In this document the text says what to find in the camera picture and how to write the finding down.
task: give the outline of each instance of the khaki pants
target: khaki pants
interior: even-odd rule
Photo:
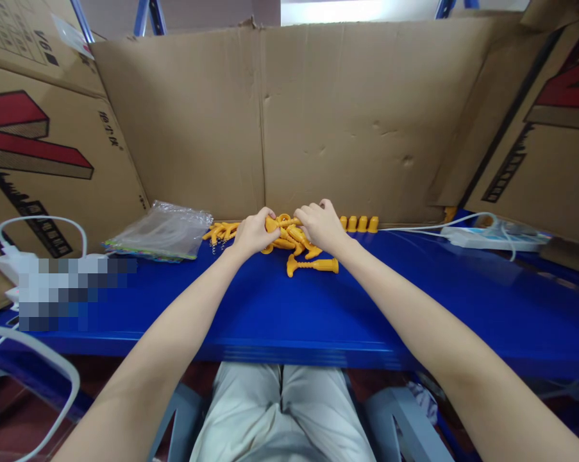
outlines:
[[[339,369],[221,363],[191,462],[238,461],[279,441],[290,442],[283,452],[298,441],[319,459],[374,461]]]

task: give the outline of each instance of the hand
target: hand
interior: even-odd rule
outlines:
[[[271,209],[264,207],[257,215],[247,217],[238,226],[238,232],[232,247],[240,250],[245,259],[250,258],[257,252],[261,252],[281,236],[281,230],[279,229],[271,233],[265,230],[265,218],[268,215],[276,218]]]
[[[323,199],[319,205],[305,205],[296,210],[294,215],[304,225],[301,228],[308,240],[332,255],[342,248],[346,239],[350,239],[328,199]]]

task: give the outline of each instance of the pixelated blur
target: pixelated blur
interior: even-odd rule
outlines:
[[[137,270],[131,258],[30,259],[20,273],[20,330],[87,331],[109,289],[124,289]]]

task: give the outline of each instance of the person's right hand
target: person's right hand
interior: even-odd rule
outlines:
[[[332,255],[342,248],[346,239],[350,239],[328,199],[321,200],[319,205],[305,205],[297,209],[294,216],[304,225],[301,228],[308,240]]]

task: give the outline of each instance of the power strip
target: power strip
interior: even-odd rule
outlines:
[[[548,243],[550,237],[545,234],[510,234],[509,239],[491,228],[454,228],[441,230],[441,236],[458,247],[512,250],[512,243],[517,252],[539,252]]]

